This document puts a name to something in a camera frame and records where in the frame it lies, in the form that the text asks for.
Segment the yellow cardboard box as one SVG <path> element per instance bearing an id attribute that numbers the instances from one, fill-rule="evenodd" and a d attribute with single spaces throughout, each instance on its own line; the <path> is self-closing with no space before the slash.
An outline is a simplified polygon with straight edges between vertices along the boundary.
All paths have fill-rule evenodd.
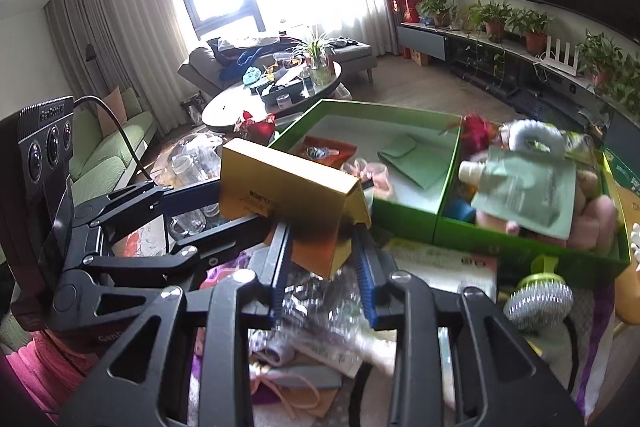
<path id="1" fill-rule="evenodd" d="M 221 214 L 292 225 L 292 260 L 329 279 L 352 252 L 350 228 L 371 225 L 360 180 L 341 170 L 240 138 L 222 149 Z"/>

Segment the pink fabric flower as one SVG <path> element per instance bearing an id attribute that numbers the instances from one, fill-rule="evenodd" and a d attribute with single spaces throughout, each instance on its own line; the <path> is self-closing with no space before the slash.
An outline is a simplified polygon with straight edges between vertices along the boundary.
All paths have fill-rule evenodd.
<path id="1" fill-rule="evenodd" d="M 364 158 L 357 157 L 344 162 L 341 170 L 360 180 L 364 195 L 367 197 L 390 199 L 394 195 L 390 172 L 382 162 L 366 161 Z"/>

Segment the orange snack bag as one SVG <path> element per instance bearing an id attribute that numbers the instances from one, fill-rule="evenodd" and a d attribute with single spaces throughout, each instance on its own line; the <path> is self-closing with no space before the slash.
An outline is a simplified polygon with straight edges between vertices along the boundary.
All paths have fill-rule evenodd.
<path id="1" fill-rule="evenodd" d="M 306 135 L 296 155 L 318 164 L 340 169 L 357 152 L 354 144 Z"/>

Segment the green felt pouch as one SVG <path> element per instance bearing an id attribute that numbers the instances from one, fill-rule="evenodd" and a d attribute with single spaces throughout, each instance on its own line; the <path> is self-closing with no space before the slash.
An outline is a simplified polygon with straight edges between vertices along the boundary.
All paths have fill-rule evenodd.
<path id="1" fill-rule="evenodd" d="M 431 141 L 410 134 L 396 136 L 378 151 L 378 158 L 393 166 L 422 190 L 429 190 L 445 178 L 450 152 Z"/>

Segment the glass mug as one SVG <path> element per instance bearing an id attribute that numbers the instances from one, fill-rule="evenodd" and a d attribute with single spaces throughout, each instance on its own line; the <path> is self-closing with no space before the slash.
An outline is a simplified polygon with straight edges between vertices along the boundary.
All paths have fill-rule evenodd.
<path id="1" fill-rule="evenodd" d="M 206 217 L 201 209 L 190 210 L 181 215 L 171 217 L 169 221 L 169 234 L 173 239 L 186 239 L 189 236 L 200 234 L 207 227 Z"/>

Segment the black items zip bag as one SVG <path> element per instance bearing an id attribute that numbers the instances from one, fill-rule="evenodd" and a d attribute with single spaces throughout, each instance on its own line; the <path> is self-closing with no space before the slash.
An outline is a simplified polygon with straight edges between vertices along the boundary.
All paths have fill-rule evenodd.
<path id="1" fill-rule="evenodd" d="M 248 334 L 250 354 L 274 366 L 306 355 L 352 378 L 369 363 L 394 373 L 396 335 L 377 333 L 364 317 L 355 268 L 350 262 L 331 280 L 296 267 L 288 276 L 282 317 L 270 331 Z"/>

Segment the white lotion tube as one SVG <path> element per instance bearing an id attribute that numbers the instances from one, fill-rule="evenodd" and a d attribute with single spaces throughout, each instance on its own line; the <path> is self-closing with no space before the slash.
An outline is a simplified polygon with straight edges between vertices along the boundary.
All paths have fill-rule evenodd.
<path id="1" fill-rule="evenodd" d="M 383 247 L 395 259 L 398 268 L 420 277 L 431 288 L 461 293 L 464 288 L 480 288 L 491 301 L 496 301 L 497 259 L 465 251 L 454 251 L 434 245 L 416 243 L 394 237 Z"/>

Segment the red gift bag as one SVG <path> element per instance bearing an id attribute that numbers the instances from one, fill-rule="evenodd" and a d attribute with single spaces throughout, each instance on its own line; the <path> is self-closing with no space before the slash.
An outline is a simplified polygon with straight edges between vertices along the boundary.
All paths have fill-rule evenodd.
<path id="1" fill-rule="evenodd" d="M 235 123 L 233 132 L 244 140 L 267 146 L 276 130 L 276 116 L 273 114 L 257 118 L 247 110 L 243 110 Z"/>

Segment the round coffee table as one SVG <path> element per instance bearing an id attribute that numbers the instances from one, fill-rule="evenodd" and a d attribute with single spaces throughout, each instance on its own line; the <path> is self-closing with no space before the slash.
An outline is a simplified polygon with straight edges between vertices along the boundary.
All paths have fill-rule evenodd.
<path id="1" fill-rule="evenodd" d="M 333 62 L 332 67 L 311 69 L 308 78 L 302 77 L 303 69 L 303 65 L 289 68 L 279 80 L 283 87 L 277 91 L 268 88 L 266 94 L 242 81 L 235 83 L 205 106 L 203 124 L 215 132 L 231 132 L 245 112 L 256 121 L 269 114 L 283 118 L 304 113 L 322 98 L 329 98 L 341 83 L 343 67 L 339 62 Z"/>

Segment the green box left compartment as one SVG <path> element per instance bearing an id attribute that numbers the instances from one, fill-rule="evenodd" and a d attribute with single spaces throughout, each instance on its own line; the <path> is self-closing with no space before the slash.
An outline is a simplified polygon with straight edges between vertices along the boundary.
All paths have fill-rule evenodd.
<path id="1" fill-rule="evenodd" d="M 462 117 L 355 101 L 322 100 L 271 146 L 295 153 L 307 136 L 356 147 L 351 164 L 381 164 L 390 189 L 374 196 L 372 223 L 395 236 L 431 243 L 444 209 Z"/>

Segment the steel wool scrubber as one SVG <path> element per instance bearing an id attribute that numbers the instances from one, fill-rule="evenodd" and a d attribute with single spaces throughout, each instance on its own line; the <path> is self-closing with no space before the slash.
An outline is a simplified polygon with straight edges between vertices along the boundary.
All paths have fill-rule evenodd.
<path id="1" fill-rule="evenodd" d="M 559 259 L 538 256 L 511 296 L 503 313 L 521 332 L 534 333 L 562 323 L 574 305 L 574 293 L 555 272 Z"/>

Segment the green box right compartment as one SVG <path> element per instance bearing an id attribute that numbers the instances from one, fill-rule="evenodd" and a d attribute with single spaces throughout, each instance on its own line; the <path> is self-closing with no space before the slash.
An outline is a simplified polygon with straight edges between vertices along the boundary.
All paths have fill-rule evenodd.
<path id="1" fill-rule="evenodd" d="M 589 135 L 535 119 L 463 117 L 434 242 L 494 256 L 518 275 L 548 257 L 576 283 L 630 263 L 608 160 Z"/>

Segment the red feather toy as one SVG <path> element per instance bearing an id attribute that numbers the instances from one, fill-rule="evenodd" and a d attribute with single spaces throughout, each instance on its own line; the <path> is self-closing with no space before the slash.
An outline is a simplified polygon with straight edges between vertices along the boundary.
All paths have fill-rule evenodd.
<path id="1" fill-rule="evenodd" d="M 464 115 L 457 124 L 448 124 L 440 134 L 460 130 L 463 148 L 469 153 L 487 150 L 497 140 L 499 126 L 476 114 Z"/>

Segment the tv console cabinet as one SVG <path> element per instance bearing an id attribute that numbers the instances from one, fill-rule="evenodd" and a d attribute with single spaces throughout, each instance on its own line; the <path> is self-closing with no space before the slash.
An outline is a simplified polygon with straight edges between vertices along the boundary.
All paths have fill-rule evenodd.
<path id="1" fill-rule="evenodd" d="M 509 41 L 417 23 L 397 27 L 398 43 L 442 61 L 454 75 L 485 90 L 518 113 L 572 130 L 637 130 L 639 121 L 608 101 L 582 77 L 573 77 Z"/>

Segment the white router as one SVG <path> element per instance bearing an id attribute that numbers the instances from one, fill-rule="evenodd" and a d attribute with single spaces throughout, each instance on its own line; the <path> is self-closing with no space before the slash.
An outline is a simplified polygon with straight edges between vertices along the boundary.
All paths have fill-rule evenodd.
<path id="1" fill-rule="evenodd" d="M 542 64 L 576 77 L 579 69 L 579 48 L 568 41 L 548 36 Z"/>

